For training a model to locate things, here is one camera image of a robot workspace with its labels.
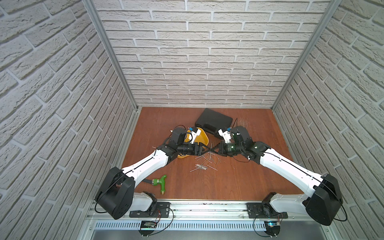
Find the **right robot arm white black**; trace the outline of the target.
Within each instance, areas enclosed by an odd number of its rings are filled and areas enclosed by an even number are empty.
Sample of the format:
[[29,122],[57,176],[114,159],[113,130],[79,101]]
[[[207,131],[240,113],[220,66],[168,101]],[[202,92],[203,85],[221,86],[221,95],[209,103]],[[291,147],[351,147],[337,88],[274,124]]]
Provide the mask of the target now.
[[253,141],[245,127],[219,129],[223,140],[215,146],[218,154],[225,157],[242,155],[268,168],[294,184],[301,195],[272,193],[267,206],[277,213],[290,212],[306,214],[317,223],[329,226],[343,210],[343,195],[339,181],[332,175],[314,173],[279,154],[269,145]]

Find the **yellow plastic storage box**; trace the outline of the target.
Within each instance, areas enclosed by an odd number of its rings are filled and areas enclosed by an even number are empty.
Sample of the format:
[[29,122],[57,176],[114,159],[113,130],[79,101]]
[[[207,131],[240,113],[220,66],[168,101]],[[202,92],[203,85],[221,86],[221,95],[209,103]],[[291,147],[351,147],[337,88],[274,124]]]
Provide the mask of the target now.
[[[205,144],[205,145],[208,146],[208,144],[209,144],[209,138],[208,138],[207,134],[205,133],[205,131],[204,131],[202,128],[199,128],[199,129],[201,129],[202,132],[201,132],[201,134],[196,138],[195,143],[202,143],[202,144]],[[188,140],[188,135],[187,135],[187,133],[186,133],[186,138],[185,138],[185,142],[184,142],[184,144],[187,143],[187,140]],[[186,158],[186,157],[188,157],[188,156],[201,156],[201,155],[178,155],[178,158],[179,158],[179,159],[183,159],[183,158]]]

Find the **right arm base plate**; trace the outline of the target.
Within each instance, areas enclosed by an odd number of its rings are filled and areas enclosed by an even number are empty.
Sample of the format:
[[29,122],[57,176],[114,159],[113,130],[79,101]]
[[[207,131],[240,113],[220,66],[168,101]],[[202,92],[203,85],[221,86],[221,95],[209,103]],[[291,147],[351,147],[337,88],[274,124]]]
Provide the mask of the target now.
[[246,203],[248,215],[250,219],[287,219],[287,212],[278,213],[270,204],[262,202]]

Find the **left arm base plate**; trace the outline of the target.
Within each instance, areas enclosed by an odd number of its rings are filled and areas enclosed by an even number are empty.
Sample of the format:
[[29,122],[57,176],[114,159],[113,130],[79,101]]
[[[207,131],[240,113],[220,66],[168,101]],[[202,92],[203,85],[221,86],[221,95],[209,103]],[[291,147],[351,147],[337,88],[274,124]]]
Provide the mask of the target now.
[[130,218],[168,218],[170,213],[170,202],[152,203],[146,211],[131,211]]

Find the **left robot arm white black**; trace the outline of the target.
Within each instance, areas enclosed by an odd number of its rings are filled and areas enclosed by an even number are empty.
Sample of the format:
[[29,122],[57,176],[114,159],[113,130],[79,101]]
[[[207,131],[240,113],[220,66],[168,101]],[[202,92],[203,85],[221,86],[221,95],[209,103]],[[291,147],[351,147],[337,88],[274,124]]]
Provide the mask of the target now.
[[105,176],[95,196],[96,205],[104,209],[115,220],[128,212],[144,212],[153,216],[158,212],[154,195],[135,193],[136,187],[156,170],[170,164],[179,155],[201,156],[209,151],[196,138],[202,130],[196,127],[175,128],[171,135],[149,156],[139,162],[119,169],[113,167]]

